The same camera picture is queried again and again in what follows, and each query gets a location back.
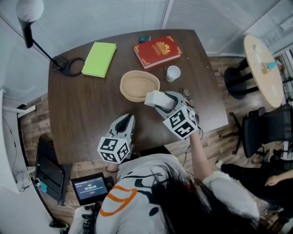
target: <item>display screen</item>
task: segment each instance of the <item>display screen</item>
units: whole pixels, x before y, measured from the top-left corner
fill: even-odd
[[[102,177],[74,184],[80,200],[108,193]]]

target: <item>table leg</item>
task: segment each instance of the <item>table leg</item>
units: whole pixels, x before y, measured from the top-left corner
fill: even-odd
[[[255,86],[255,87],[252,87],[250,89],[235,91],[234,94],[235,95],[246,95],[248,93],[253,93],[253,92],[256,92],[258,90],[259,90],[259,88],[257,86]]]
[[[247,67],[248,67],[248,63],[247,63],[247,60],[246,60],[246,58],[245,58],[245,59],[243,59],[243,60],[239,63],[239,66],[238,66],[237,68],[235,68],[235,69],[236,69],[236,71],[240,72],[240,71],[244,70],[244,69],[247,68]]]
[[[231,87],[233,87],[235,85],[241,84],[242,82],[245,82],[247,80],[250,80],[251,78],[253,78],[252,74],[251,73],[248,73],[248,74],[246,74],[244,76],[239,77],[236,80],[232,80],[232,81],[226,83],[226,87],[227,88],[231,88]]]

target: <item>black chair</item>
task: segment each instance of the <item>black chair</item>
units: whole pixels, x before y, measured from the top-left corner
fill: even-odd
[[[255,153],[262,156],[266,155],[265,152],[259,151],[263,144],[275,141],[292,141],[293,109],[289,104],[271,112],[266,112],[264,107],[249,112],[243,118],[242,126],[234,113],[231,112],[229,115],[234,118],[238,132],[220,135],[220,138],[239,136],[236,149],[232,154],[237,154],[241,142],[243,143],[245,156],[250,158]]]

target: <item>black monitor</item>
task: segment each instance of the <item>black monitor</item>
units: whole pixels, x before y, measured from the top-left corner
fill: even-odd
[[[81,206],[101,202],[109,192],[102,172],[72,179],[71,183]]]

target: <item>hand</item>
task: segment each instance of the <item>hand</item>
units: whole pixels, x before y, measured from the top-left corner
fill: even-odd
[[[267,179],[265,186],[274,186],[280,181],[281,178],[278,175],[273,175]]]
[[[107,171],[117,171],[119,164],[117,163],[108,163]]]

